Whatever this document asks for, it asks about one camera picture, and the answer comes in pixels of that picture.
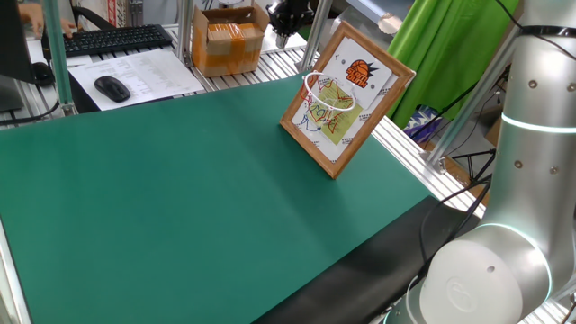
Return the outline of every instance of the black computer mouse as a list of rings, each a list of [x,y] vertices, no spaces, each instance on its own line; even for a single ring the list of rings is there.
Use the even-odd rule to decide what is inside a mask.
[[[130,90],[120,82],[117,78],[112,76],[102,76],[94,81],[94,86],[103,95],[107,96],[116,103],[121,103],[130,98]]]
[[[32,70],[36,78],[36,84],[40,86],[49,86],[54,82],[52,70],[46,63],[38,62],[32,64]]]

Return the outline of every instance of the picture frame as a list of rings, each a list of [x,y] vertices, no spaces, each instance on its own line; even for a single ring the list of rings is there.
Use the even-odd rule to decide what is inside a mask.
[[[316,160],[316,162],[328,173],[333,179],[337,179],[342,173],[344,168],[354,157],[356,152],[362,147],[368,139],[372,131],[376,128],[378,123],[384,118],[386,113],[392,108],[396,101],[402,96],[410,81],[416,75],[414,71],[400,63],[396,58],[387,53],[385,50],[378,47],[371,40],[366,38],[360,31],[356,30],[347,22],[342,22],[332,38],[328,46],[322,52],[320,58],[314,65],[312,71],[322,72],[327,64],[334,59],[333,56],[343,40],[355,41],[360,47],[366,50],[376,60],[382,62],[391,71],[391,87],[387,89],[387,93],[383,95],[381,101],[377,104],[367,120],[363,121],[361,128],[357,131],[355,136],[346,144],[346,148],[342,151],[336,160],[328,158],[325,153],[307,136],[293,122],[296,113],[301,110],[304,102],[302,93],[308,93],[304,84],[298,94],[292,100],[290,106],[284,113],[280,124],[282,127]]]

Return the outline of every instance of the green backdrop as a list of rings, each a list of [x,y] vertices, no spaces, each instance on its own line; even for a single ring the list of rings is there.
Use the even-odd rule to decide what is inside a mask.
[[[518,0],[502,3],[513,13]],[[508,25],[494,0],[416,0],[388,51],[417,76],[388,116],[404,128],[417,105],[448,106],[480,80]]]

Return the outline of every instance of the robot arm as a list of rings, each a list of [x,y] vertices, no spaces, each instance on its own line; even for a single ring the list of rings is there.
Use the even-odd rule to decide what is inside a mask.
[[[576,1],[526,0],[523,18],[544,28],[517,39],[490,206],[385,324],[516,324],[572,277],[576,60],[531,32],[576,53]]]
[[[314,17],[308,0],[280,0],[267,6],[266,10],[277,34],[276,46],[279,49],[283,49],[288,38]]]

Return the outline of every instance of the black keyboard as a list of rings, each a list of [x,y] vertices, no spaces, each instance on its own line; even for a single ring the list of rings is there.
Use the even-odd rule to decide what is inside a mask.
[[[75,32],[71,39],[64,36],[64,50],[67,58],[118,50],[170,46],[170,44],[172,44],[172,38],[160,25],[125,27],[110,31]],[[48,59],[50,57],[48,43],[46,42],[46,45],[42,47],[44,56]]]

